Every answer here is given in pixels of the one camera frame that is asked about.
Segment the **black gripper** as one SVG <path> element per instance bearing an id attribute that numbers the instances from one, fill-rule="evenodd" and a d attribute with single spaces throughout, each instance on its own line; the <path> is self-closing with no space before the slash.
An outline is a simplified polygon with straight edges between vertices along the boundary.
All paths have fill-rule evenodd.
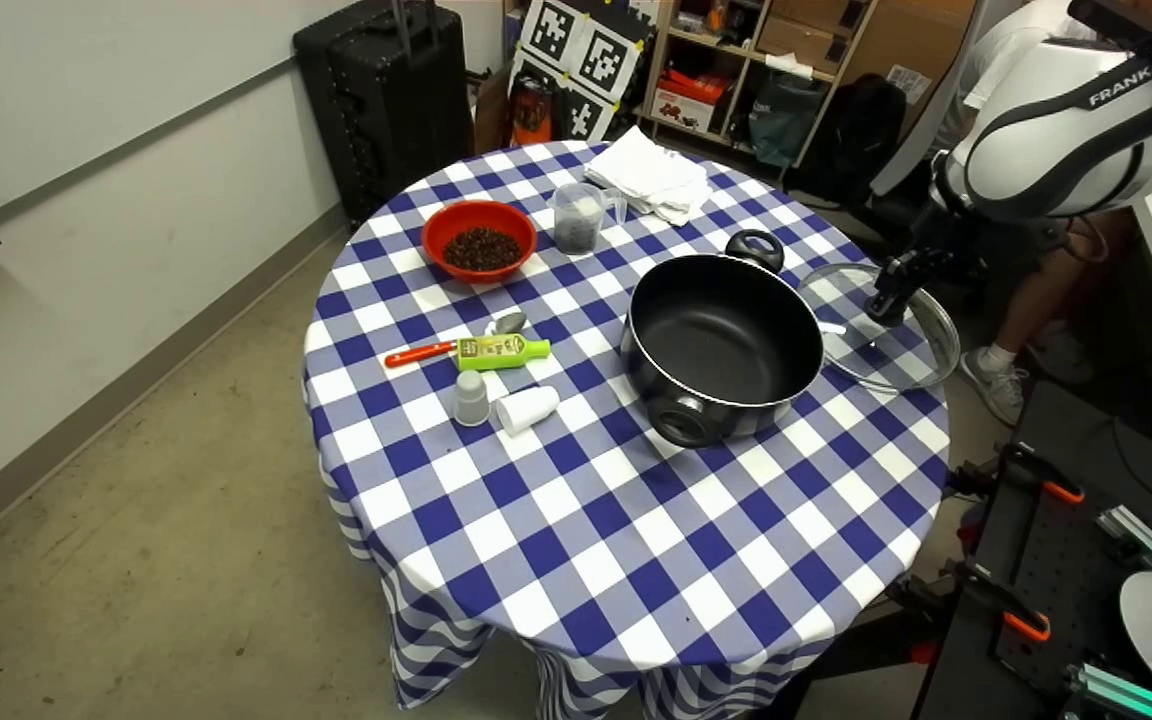
<path id="1" fill-rule="evenodd" d="M 876 322 L 898 322 L 920 289 L 981 278 L 989 273 L 981 260 L 981 227 L 985 218 L 978 211 L 925 199 L 909 218 L 909 247 L 879 262 L 864 310 Z"/>

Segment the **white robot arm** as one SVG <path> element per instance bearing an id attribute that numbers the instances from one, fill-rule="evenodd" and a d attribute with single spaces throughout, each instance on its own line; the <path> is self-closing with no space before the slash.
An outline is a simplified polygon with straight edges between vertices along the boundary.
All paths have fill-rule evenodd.
<path id="1" fill-rule="evenodd" d="M 898 322 L 960 222 L 1063 218 L 1152 190 L 1149 0 L 1020 0 L 964 52 L 960 127 L 920 156 L 928 244 L 889 260 L 869 314 Z"/>

